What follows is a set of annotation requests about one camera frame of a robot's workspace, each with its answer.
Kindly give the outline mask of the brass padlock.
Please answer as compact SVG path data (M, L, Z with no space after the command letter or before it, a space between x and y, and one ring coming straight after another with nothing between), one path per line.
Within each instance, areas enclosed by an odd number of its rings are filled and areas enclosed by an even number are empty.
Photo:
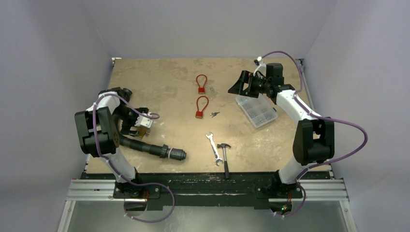
M147 127L136 127L136 133L139 138L143 138L144 136L149 136L151 129Z

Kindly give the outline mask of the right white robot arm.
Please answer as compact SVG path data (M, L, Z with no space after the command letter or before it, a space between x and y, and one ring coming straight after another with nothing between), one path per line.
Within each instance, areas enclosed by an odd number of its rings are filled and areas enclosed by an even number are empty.
M334 157L335 127L329 118L314 117L294 87L284 82L282 64L268 63L264 67L265 74L259 70L243 70L228 93L253 98L264 94L296 124L293 158L278 171L279 179L271 184L272 192L282 197L290 191L290 184L301 177L303 170Z

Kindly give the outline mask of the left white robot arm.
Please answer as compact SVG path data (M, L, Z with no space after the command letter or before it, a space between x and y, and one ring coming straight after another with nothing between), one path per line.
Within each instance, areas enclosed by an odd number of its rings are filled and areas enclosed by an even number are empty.
M120 138L113 112L119 110L125 116L158 119L157 113L138 110L129 104L132 92L127 88L111 88L99 93L91 107L74 115L81 150L103 161L116 178L116 188L137 198L144 193L144 184L137 170L119 149Z

